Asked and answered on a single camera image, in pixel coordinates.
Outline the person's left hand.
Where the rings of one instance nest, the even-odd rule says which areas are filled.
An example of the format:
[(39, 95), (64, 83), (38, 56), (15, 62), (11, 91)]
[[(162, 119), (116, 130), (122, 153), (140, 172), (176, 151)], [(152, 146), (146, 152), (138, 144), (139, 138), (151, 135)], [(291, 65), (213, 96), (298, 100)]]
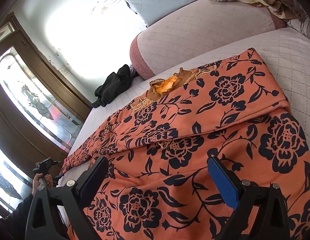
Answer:
[(53, 180), (51, 174), (42, 174), (37, 173), (33, 179), (32, 183), (32, 195), (34, 196), (37, 190), (39, 189), (39, 186), (43, 183), (43, 180), (47, 182), (47, 187), (52, 188), (53, 186)]

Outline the person's left forearm dark sleeve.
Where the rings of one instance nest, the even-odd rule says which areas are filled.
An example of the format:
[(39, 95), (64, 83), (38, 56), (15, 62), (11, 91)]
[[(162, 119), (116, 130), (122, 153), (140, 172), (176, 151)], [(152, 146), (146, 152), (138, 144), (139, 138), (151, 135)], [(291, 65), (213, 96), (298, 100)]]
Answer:
[(29, 194), (13, 213), (0, 218), (0, 239), (25, 239), (26, 224), (32, 204), (33, 195)]

